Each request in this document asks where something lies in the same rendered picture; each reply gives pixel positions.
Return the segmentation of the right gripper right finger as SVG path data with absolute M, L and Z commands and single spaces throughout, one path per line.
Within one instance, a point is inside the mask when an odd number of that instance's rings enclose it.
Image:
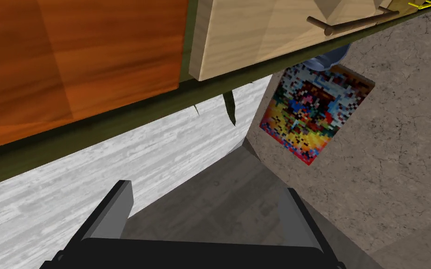
M 283 188 L 278 203 L 284 246 L 312 247 L 329 258 L 335 254 L 327 239 L 293 188 Z

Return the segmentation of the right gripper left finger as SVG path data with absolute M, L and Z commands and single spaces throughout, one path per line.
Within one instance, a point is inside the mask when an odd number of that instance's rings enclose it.
M 70 239 L 65 249 L 74 247 L 85 238 L 120 238 L 133 204 L 132 181 L 117 181 Z

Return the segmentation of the dark green plant leaf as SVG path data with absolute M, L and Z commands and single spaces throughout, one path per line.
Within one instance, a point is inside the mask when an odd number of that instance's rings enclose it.
M 226 107 L 227 115 L 232 122 L 233 126 L 236 125 L 236 117 L 235 117 L 235 100 L 233 96 L 233 91 L 223 93 L 223 99 Z

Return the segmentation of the orange wooden cupboard door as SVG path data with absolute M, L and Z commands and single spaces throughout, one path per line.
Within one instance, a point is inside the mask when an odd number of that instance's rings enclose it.
M 178 87 L 189 0 L 0 0 L 0 145 Z

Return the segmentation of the pale wooden drawer front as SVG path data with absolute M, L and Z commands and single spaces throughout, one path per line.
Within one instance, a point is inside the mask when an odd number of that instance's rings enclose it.
M 402 17 L 425 0 L 198 0 L 188 73 L 214 78 L 368 28 L 328 33 L 325 27 L 389 11 Z M 312 17 L 324 23 L 317 26 Z

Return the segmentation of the colourful wall picture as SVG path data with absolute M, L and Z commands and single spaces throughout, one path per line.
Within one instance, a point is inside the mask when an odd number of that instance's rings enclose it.
M 284 70 L 259 126 L 311 165 L 374 87 L 340 64 L 327 71 L 294 65 Z

